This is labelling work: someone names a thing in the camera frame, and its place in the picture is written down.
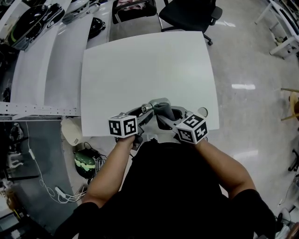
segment white desk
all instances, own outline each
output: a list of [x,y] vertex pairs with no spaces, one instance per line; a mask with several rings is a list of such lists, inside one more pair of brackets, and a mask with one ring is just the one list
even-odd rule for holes
[[[270,0],[269,5],[266,7],[266,9],[262,12],[262,14],[258,17],[258,19],[255,21],[255,23],[257,24],[261,19],[263,19],[266,15],[266,13],[268,11],[271,11],[273,13],[273,15],[276,17],[277,23],[275,23],[273,26],[270,27],[270,30],[272,30],[275,26],[277,26],[278,24],[280,24],[282,26],[282,28],[284,29],[284,32],[287,36],[287,40],[284,41],[282,44],[278,45],[276,48],[274,48],[273,50],[270,51],[271,55],[274,55],[275,53],[277,53],[278,51],[280,51],[282,48],[286,47],[287,45],[297,41],[299,42],[299,36],[297,35],[297,33],[295,32],[295,30],[293,29],[293,27],[291,26],[291,24],[288,22],[288,20],[286,19],[286,17],[281,13],[281,11],[284,11],[284,13],[287,15],[287,17],[293,22],[293,25],[295,26],[295,21],[293,20],[293,18],[290,16],[290,14],[279,4],[275,3],[274,1]],[[280,23],[280,19],[284,22],[284,25],[286,25],[285,29],[283,27],[283,25]],[[289,53],[288,55],[284,56],[284,58],[289,57],[290,55],[293,55],[295,53],[297,53],[299,51],[299,47],[298,45],[296,45],[296,49],[293,50],[291,53]]]
[[207,108],[208,128],[219,128],[214,76],[201,32],[140,35],[85,50],[84,136],[109,135],[109,117],[163,97],[193,112]]

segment black shirt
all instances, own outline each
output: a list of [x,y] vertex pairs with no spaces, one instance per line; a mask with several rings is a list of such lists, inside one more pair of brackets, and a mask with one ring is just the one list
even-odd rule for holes
[[255,190],[229,200],[209,165],[191,146],[144,143],[122,190],[102,208],[80,205],[57,238],[275,238],[275,217]]

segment wooden stool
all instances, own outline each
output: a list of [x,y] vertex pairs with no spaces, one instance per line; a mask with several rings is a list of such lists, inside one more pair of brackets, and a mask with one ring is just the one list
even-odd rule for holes
[[287,88],[281,88],[282,91],[291,91],[289,100],[290,100],[290,108],[291,108],[291,112],[292,115],[285,117],[283,119],[281,119],[281,121],[284,120],[288,120],[288,119],[292,119],[292,118],[297,118],[299,120],[299,100],[297,97],[296,93],[299,93],[299,90],[294,90],[294,89],[287,89]]

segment floor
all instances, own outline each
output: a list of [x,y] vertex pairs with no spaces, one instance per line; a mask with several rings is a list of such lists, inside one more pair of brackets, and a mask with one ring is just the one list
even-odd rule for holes
[[[156,2],[161,10],[163,0]],[[220,129],[210,132],[209,141],[246,167],[262,198],[277,215],[298,198],[298,189],[292,185],[279,206],[295,175],[287,170],[294,159],[292,149],[299,148],[297,120],[280,121],[290,114],[289,94],[280,88],[299,89],[298,59],[292,56],[283,60],[269,54],[276,46],[269,31],[274,19],[268,14],[258,25],[254,23],[266,0],[217,0],[216,5],[223,9],[223,15],[206,34],[214,43],[207,47]],[[160,31],[157,16],[128,21],[122,27],[124,31],[112,26],[111,40]]]
[[[24,136],[27,134],[25,122],[20,122]],[[71,194],[72,188],[68,180],[64,163],[64,151],[61,145],[59,121],[28,122],[30,147],[43,174],[47,187],[59,186],[64,192]],[[27,141],[21,145],[23,154],[20,160],[23,166],[16,168],[12,176],[34,176],[38,170],[28,152]],[[76,209],[76,204],[59,204],[51,199],[45,187],[41,186],[41,178],[15,181],[14,191],[17,193],[27,213],[48,232],[54,233]]]

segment hand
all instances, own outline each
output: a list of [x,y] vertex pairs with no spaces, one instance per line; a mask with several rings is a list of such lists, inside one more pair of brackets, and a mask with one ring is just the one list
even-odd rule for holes
[[132,135],[132,136],[124,138],[124,139],[119,138],[118,141],[117,141],[117,144],[125,146],[129,150],[131,150],[133,148],[134,140],[135,140],[135,135]]

